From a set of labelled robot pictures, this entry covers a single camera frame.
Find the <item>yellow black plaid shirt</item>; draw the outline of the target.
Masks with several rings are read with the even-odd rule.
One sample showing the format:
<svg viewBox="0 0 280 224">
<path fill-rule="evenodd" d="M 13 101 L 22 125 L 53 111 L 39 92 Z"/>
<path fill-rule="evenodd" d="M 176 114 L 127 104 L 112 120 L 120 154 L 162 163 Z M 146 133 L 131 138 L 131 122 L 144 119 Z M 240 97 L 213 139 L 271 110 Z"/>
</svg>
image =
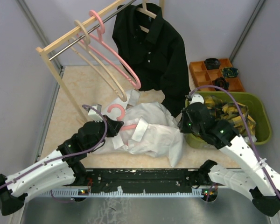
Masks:
<svg viewBox="0 0 280 224">
<path fill-rule="evenodd" d="M 216 120 L 227 120 L 231 123 L 243 137 L 248 137 L 242 118 L 234 102 L 226 102 L 215 96 L 204 97 L 204 104 L 210 110 L 210 113 Z M 250 116 L 246 105 L 238 103 L 238 106 L 244 116 L 252 138 L 255 137 L 256 121 Z"/>
</svg>

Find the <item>white collared shirt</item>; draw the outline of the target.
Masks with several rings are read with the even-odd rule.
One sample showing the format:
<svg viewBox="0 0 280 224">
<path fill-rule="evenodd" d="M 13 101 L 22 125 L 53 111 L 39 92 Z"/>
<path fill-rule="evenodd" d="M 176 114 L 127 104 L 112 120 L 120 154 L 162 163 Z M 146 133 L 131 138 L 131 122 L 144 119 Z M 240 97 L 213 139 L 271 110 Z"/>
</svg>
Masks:
<svg viewBox="0 0 280 224">
<path fill-rule="evenodd" d="M 151 157 L 166 156 L 172 167 L 182 158 L 183 134 L 169 110 L 157 101 L 139 103 L 140 93 L 126 92 L 127 101 L 113 100 L 102 113 L 111 119 L 120 117 L 125 126 L 114 138 L 106 138 L 96 154 L 130 153 Z"/>
</svg>

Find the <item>black garment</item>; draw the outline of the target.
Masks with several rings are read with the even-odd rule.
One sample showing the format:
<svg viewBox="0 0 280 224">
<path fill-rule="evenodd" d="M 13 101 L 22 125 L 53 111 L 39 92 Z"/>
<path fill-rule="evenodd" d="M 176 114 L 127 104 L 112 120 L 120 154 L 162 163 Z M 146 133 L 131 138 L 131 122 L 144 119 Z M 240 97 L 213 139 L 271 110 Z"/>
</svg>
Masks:
<svg viewBox="0 0 280 224">
<path fill-rule="evenodd" d="M 163 18 L 161 7 L 147 3 L 155 18 L 139 12 L 140 7 L 129 5 L 117 14 L 112 38 L 140 79 L 140 91 L 162 91 L 162 104 L 177 117 L 190 92 L 184 41 Z"/>
</svg>

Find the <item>beige wooden hanger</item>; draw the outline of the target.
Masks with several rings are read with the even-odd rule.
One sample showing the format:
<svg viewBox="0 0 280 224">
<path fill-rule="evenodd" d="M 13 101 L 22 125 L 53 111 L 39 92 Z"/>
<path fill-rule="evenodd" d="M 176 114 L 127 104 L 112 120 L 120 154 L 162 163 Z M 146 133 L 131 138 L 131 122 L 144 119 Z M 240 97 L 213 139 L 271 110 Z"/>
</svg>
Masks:
<svg viewBox="0 0 280 224">
<path fill-rule="evenodd" d="M 124 89 L 122 88 L 122 86 L 119 84 L 119 82 L 114 77 L 114 75 L 108 70 L 108 68 L 103 64 L 103 62 L 91 52 L 90 47 L 89 47 L 89 44 L 91 43 L 90 37 L 87 36 L 87 37 L 82 38 L 82 39 L 84 39 L 84 43 L 81 43 L 79 41 L 78 44 L 80 45 L 81 48 L 83 48 L 85 50 L 85 52 L 89 56 L 91 56 L 103 68 L 103 70 L 108 75 L 108 78 L 106 78 L 104 76 L 104 74 L 101 71 L 99 71 L 94 64 L 92 64 L 85 56 L 83 56 L 81 53 L 79 53 L 74 47 L 71 47 L 70 49 L 72 51 L 74 51 L 80 58 L 82 58 L 89 66 L 91 66 L 102 77 L 102 79 L 108 84 L 108 86 L 114 91 L 114 93 L 123 102 L 126 102 L 127 101 L 127 95 L 126 95 Z"/>
</svg>

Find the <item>pink plastic hanger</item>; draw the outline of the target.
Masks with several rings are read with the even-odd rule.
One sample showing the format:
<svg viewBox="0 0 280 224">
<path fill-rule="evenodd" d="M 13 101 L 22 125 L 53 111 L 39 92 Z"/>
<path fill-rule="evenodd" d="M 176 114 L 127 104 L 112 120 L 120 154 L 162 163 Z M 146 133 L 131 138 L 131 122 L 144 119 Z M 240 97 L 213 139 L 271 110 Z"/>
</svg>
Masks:
<svg viewBox="0 0 280 224">
<path fill-rule="evenodd" d="M 86 31 L 86 28 L 84 25 L 78 21 L 75 20 L 74 24 L 78 26 L 82 32 L 86 35 L 86 37 L 83 37 L 82 40 L 80 40 L 78 43 L 82 44 L 82 47 L 86 50 L 87 53 L 91 53 L 91 49 L 97 53 L 100 57 L 102 57 L 106 62 L 108 62 L 111 66 L 113 66 L 122 76 L 125 77 L 125 79 L 135 88 L 135 89 L 140 89 L 141 87 L 141 82 L 136 73 L 133 71 L 133 69 L 127 64 L 127 62 L 118 54 L 115 52 L 113 48 L 111 48 L 107 43 L 104 42 L 103 40 L 103 34 L 105 33 L 105 25 L 99 16 L 97 12 L 94 10 L 89 11 L 89 16 L 94 17 L 99 24 L 99 27 L 96 29 L 97 31 L 97 36 L 93 34 L 88 34 Z M 91 38 L 97 41 L 101 46 L 103 46 L 105 49 L 107 49 L 111 54 L 113 54 L 119 62 L 125 67 L 125 69 L 129 72 L 129 74 L 133 77 L 131 79 L 122 69 L 120 69 L 117 65 L 115 65 L 112 61 L 110 61 L 106 56 L 101 54 L 99 51 L 97 51 L 95 48 L 91 46 Z"/>
</svg>

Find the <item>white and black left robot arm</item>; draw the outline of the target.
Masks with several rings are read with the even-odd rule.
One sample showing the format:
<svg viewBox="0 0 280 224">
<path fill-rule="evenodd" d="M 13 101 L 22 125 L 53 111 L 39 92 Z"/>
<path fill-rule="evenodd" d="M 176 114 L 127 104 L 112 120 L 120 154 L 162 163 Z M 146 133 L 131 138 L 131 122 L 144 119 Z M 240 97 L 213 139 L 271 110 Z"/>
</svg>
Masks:
<svg viewBox="0 0 280 224">
<path fill-rule="evenodd" d="M 3 216 L 20 210 L 38 195 L 61 186 L 82 185 L 88 174 L 81 160 L 106 137 L 115 137 L 123 121 L 104 115 L 102 121 L 89 121 L 44 159 L 13 175 L 0 174 L 0 211 Z"/>
</svg>

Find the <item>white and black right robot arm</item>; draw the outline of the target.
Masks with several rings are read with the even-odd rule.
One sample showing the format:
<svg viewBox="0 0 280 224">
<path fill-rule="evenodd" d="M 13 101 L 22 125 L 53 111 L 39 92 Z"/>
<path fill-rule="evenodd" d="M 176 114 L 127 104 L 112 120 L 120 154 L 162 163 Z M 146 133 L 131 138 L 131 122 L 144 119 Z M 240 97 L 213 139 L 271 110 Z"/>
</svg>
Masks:
<svg viewBox="0 0 280 224">
<path fill-rule="evenodd" d="M 280 211 L 280 174 L 265 159 L 258 158 L 244 138 L 226 120 L 216 121 L 201 102 L 182 109 L 178 124 L 182 133 L 198 134 L 208 144 L 232 158 L 244 171 L 229 171 L 207 160 L 199 179 L 203 184 L 220 183 L 244 195 L 263 214 L 273 217 Z"/>
</svg>

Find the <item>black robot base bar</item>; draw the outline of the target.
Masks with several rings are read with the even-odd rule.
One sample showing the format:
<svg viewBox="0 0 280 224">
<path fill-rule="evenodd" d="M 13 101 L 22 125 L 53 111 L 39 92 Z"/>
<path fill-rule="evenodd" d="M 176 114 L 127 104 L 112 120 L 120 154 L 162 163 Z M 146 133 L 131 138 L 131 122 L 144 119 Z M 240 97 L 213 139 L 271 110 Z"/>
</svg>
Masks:
<svg viewBox="0 0 280 224">
<path fill-rule="evenodd" d="M 212 181 L 204 170 L 94 168 L 79 176 L 72 186 L 84 186 L 79 194 L 105 197 L 167 197 L 193 196 L 203 199 L 209 195 L 203 186 Z"/>
</svg>

